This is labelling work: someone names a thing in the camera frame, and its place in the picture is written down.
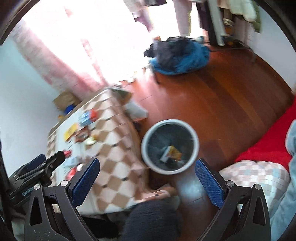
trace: floral curtain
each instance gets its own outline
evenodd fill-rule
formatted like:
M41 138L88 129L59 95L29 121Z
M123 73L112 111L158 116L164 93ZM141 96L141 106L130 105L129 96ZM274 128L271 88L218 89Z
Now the floral curtain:
M147 65L151 43L122 0L41 0L11 37L48 84L81 99Z

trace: blue fabric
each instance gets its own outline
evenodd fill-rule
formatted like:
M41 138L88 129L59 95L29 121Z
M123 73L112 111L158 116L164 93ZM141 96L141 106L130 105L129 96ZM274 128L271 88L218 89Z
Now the blue fabric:
M271 241L276 241L286 230L296 214L296 121L294 120L286 136L286 148L292 156L289 163L291 182L286 193L274 205L270 213Z
M157 62L157 58L149 61L155 71L165 75L184 74L195 71L207 65L210 58L210 50L207 46L201 45L194 40L191 40L184 50L184 55L173 57L172 61L177 64L174 70L163 68Z

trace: white wall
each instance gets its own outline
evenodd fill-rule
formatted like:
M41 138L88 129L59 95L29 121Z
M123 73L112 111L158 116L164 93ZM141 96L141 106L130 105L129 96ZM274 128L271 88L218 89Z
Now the white wall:
M11 39L0 46L0 138L8 175L45 154L48 132L58 122L52 102L58 95Z
M261 32L237 19L236 37L247 43L254 52L264 59L285 80L293 90L296 88L296 53L275 21L261 8Z

